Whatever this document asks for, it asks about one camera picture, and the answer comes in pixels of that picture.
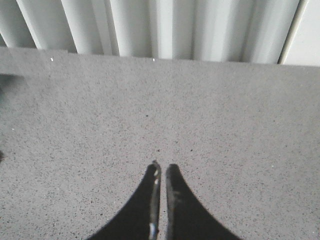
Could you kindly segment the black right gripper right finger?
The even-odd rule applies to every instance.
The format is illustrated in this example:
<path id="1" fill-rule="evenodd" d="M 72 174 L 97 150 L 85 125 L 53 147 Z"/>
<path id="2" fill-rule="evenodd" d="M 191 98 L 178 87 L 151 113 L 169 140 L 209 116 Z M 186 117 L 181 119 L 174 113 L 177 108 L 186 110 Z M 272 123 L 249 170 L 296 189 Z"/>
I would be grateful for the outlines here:
<path id="1" fill-rule="evenodd" d="M 166 170 L 168 240 L 239 240 L 217 221 L 187 185 L 177 164 Z"/>

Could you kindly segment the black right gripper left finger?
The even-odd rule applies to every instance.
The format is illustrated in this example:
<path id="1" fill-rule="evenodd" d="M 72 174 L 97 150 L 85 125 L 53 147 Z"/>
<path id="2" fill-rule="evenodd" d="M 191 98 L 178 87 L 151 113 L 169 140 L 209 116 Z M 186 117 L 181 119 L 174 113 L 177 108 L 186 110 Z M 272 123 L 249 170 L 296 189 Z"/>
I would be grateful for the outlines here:
<path id="1" fill-rule="evenodd" d="M 161 167 L 147 166 L 138 187 L 126 204 L 90 240 L 156 240 L 159 233 Z"/>

